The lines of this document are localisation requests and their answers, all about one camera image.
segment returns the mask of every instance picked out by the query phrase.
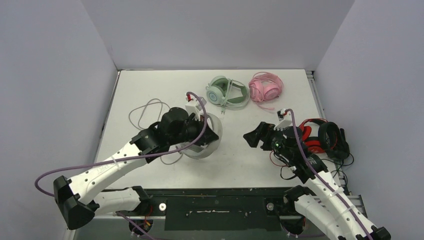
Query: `gray wall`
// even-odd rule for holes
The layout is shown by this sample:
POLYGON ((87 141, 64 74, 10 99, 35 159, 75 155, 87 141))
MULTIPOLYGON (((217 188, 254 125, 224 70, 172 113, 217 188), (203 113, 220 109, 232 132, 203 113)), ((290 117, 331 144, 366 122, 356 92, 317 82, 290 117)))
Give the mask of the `gray wall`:
POLYGON ((119 69, 314 70, 354 0, 82 0, 119 69))
POLYGON ((79 0, 0 2, 0 239, 62 239, 34 180, 93 161, 116 74, 79 0))
POLYGON ((424 1, 356 0, 316 70, 328 119, 346 129, 346 172, 392 239, 423 239, 424 1))

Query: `green headphones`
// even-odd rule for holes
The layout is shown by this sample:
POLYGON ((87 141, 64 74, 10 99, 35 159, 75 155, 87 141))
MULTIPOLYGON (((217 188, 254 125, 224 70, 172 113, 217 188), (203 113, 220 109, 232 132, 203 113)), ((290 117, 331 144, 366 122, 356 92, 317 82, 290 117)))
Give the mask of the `green headphones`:
POLYGON ((250 93, 243 83, 225 76, 217 76, 207 85, 206 96, 211 103, 222 106, 222 112, 224 113, 225 108, 231 110, 244 108, 248 104, 250 93), (232 87, 240 89, 242 96, 229 98, 230 94, 228 93, 232 87))

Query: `gray cable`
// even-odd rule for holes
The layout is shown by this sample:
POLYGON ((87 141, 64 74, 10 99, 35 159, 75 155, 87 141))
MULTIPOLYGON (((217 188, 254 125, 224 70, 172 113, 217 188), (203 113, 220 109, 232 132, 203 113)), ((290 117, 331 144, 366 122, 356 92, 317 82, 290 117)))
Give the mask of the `gray cable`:
POLYGON ((145 111, 146 111, 146 109, 147 109, 147 106, 149 106, 149 105, 154 105, 154 104, 160 104, 160 112, 159 112, 159 116, 157 117, 157 121, 159 121, 159 119, 161 118, 161 115, 162 115, 162 108, 164 107, 164 105, 166 105, 167 107, 168 107, 168 109, 171 109, 171 107, 166 103, 166 102, 163 102, 163 101, 161 101, 159 98, 152 98, 152 99, 150 99, 145 105, 143 105, 143 106, 139 106, 139 107, 136 107, 136 108, 134 108, 133 110, 131 110, 130 112, 129 112, 129 114, 128 114, 128 120, 129 120, 129 122, 131 123, 131 125, 133 125, 134 126, 134 128, 136 128, 136 129, 138 129, 138 130, 144 130, 145 128, 143 128, 142 126, 140 126, 140 121, 142 120, 142 117, 144 116, 144 114, 145 114, 145 111), (141 109, 141 108, 144 108, 143 109, 143 112, 141 112, 141 115, 140 115, 140 118, 138 119, 138 122, 137 122, 137 125, 138 126, 136 126, 134 123, 133 123, 133 121, 131 121, 131 114, 135 111, 135 110, 138 110, 138 109, 141 109))
MULTIPOLYGON (((131 123, 131 125, 133 125, 134 126, 134 128, 136 128, 137 130, 139 130, 139 131, 141 131, 141 130, 144 130, 145 128, 143 128, 142 126, 140 126, 140 122, 141 122, 141 120, 142 120, 142 118, 143 118, 143 116, 144 116, 144 114, 145 114, 145 111, 146 111, 146 109, 147 109, 147 107, 148 106, 150 106, 150 105, 154 105, 154 104, 160 104, 160 112, 159 112, 159 115, 157 116, 157 122, 159 121, 159 119, 161 119, 161 116, 162 116, 162 109, 163 109, 163 107, 164 107, 164 105, 166 105, 167 107, 168 107, 168 109, 171 109, 171 107, 166 103, 166 102, 163 102, 162 100, 160 100, 159 98, 152 98, 152 99, 150 99, 145 105, 143 105, 143 106, 139 106, 139 107, 136 107, 136 108, 134 108, 133 110, 131 110, 129 113, 128 113, 128 120, 129 120, 129 122, 131 123), (143 109, 143 111, 141 112, 141 115, 140 115, 140 118, 138 119, 138 122, 137 122, 137 125, 135 125, 134 123, 133 123, 133 121, 131 120, 131 114, 134 112, 134 111, 136 111, 136 110, 138 110, 138 109, 141 109, 141 108, 144 108, 143 109)), ((163 163, 163 164, 165 164, 165 165, 173 165, 173 164, 175 164, 175 163, 177 163, 179 160, 181 160, 181 158, 183 157, 183 154, 181 153, 181 152, 178 152, 179 153, 179 157, 177 158, 177 160, 175 160, 175 161, 173 161, 173 162, 171 162, 171 163, 166 163, 166 162, 164 162, 164 160, 162 159, 162 156, 160 156, 159 158, 160 158, 160 161, 163 163)))

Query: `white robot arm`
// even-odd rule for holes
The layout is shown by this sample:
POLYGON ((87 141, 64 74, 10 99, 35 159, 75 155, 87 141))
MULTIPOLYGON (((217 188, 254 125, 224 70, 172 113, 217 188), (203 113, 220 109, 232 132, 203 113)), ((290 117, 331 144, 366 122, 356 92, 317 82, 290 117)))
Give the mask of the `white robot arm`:
POLYGON ((277 112, 277 125, 261 122, 243 138, 252 148, 259 140, 264 151, 274 151, 303 182, 284 193, 284 204, 314 223, 331 240, 389 240, 384 228, 377 228, 363 216, 334 181, 321 159, 301 143, 302 131, 293 125, 291 109, 277 112), (325 208, 312 195, 320 198, 325 208))
POLYGON ((197 99, 189 99, 185 108, 171 108, 160 122, 140 131, 106 159, 108 164, 94 166, 70 178, 60 176, 53 182, 55 201, 69 229, 84 226, 95 215, 115 211, 143 212, 149 196, 141 186, 106 188, 132 170, 150 163, 160 153, 169 151, 170 146, 181 144, 175 152, 181 151, 189 157, 195 155, 197 159, 207 157, 218 148, 222 137, 220 120, 210 113, 201 113, 197 99), (208 118, 212 120, 212 128, 207 123, 208 118))

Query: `table surface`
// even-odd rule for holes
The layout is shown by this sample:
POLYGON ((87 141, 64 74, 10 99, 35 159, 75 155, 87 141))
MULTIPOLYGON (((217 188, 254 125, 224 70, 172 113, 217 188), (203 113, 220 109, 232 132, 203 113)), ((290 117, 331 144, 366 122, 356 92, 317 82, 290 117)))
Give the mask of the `table surface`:
MULTIPOLYGON (((103 136, 98 149, 96 162, 101 162, 119 150, 139 131, 130 124, 129 112, 146 104, 150 99, 158 98, 170 107, 184 108, 186 92, 191 91, 206 98, 206 85, 216 76, 223 75, 247 85, 252 76, 261 71, 278 75, 283 83, 282 95, 264 106, 276 110, 291 108, 299 125, 308 118, 319 118, 314 95, 306 72, 302 69, 285 70, 123 70, 120 73, 110 112, 106 120, 103 136)), ((160 104, 151 105, 145 111, 142 127, 156 122, 160 104)), ((259 108, 249 102, 242 110, 226 110, 210 102, 206 111, 216 115, 222 122, 223 134, 219 148, 205 159, 191 159, 183 156, 173 164, 165 165, 159 158, 152 163, 129 172, 113 183, 111 188, 142 186, 146 189, 190 189, 190 188, 272 188, 294 187, 301 185, 300 180, 283 180, 280 167, 270 161, 269 151, 250 148, 243 134, 254 130, 261 121, 276 124, 277 115, 259 108)), ((142 109, 133 114, 134 121, 142 109)), ((166 155, 165 162, 177 159, 178 153, 166 155)), ((330 171, 335 165, 324 161, 330 171)), ((285 167, 285 178, 293 174, 285 167)))

